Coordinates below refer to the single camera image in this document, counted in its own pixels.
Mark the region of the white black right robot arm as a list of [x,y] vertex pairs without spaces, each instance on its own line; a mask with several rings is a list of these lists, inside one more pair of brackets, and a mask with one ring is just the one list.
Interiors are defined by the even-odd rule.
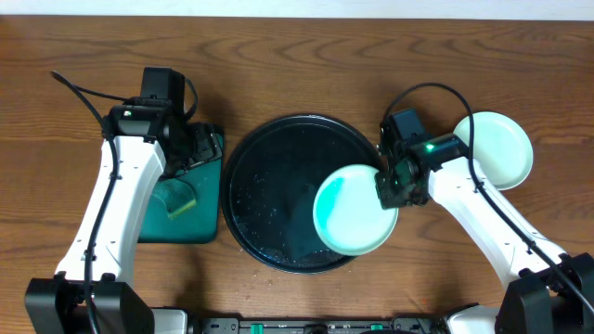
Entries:
[[548,240],[487,180],[455,135],[383,138],[388,169],[376,183],[383,208],[445,208],[494,268],[506,290],[498,308],[465,306],[447,315],[449,333],[590,333],[593,260]]

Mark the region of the mint green plate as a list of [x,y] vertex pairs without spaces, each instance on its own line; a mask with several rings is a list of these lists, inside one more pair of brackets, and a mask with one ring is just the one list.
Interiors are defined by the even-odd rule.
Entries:
[[524,129],[513,119],[494,112],[473,114],[473,158],[498,190],[519,186],[529,175],[534,151]]
[[316,193],[313,221],[332,251],[360,256],[381,246],[393,233],[397,209],[384,209],[377,194],[378,169],[354,164],[331,173]]

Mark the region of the green yellow sponge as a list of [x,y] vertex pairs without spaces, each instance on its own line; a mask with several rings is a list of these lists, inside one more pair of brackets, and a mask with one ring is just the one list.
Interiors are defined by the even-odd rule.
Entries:
[[174,219],[197,204],[194,188],[176,178],[158,182],[151,196],[161,203],[166,216],[170,219]]

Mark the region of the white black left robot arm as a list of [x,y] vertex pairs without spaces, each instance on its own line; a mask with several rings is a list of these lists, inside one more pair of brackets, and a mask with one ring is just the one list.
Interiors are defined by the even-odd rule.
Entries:
[[25,308],[38,333],[188,333],[189,314],[150,308],[134,292],[136,245],[167,163],[222,157],[221,128],[170,107],[115,106],[103,120],[102,167],[84,219],[54,277],[34,278]]

